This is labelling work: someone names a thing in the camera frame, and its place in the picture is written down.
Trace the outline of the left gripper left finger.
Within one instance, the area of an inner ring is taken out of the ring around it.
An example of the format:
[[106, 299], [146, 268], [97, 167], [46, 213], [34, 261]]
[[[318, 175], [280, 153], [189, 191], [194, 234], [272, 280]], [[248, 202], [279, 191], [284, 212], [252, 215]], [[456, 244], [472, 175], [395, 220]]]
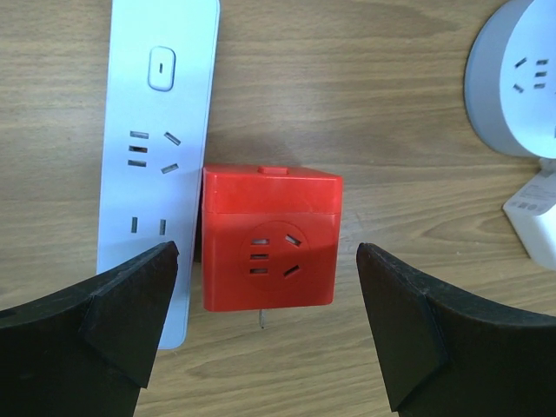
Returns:
[[178, 272], [164, 242], [1, 312], [3, 416], [131, 416], [149, 384]]

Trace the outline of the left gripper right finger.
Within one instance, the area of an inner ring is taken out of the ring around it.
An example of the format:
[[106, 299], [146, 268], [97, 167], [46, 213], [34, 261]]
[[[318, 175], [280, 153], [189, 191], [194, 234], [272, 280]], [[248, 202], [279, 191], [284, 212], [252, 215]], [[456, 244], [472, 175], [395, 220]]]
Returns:
[[474, 295], [362, 243], [361, 292], [400, 416], [552, 416], [555, 319]]

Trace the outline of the red cube socket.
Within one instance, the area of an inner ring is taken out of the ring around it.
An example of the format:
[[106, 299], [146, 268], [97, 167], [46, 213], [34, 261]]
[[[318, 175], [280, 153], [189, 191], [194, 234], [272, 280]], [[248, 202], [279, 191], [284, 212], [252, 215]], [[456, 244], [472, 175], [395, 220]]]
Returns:
[[341, 176], [316, 169], [206, 165], [203, 307], [221, 313], [331, 304], [342, 191]]

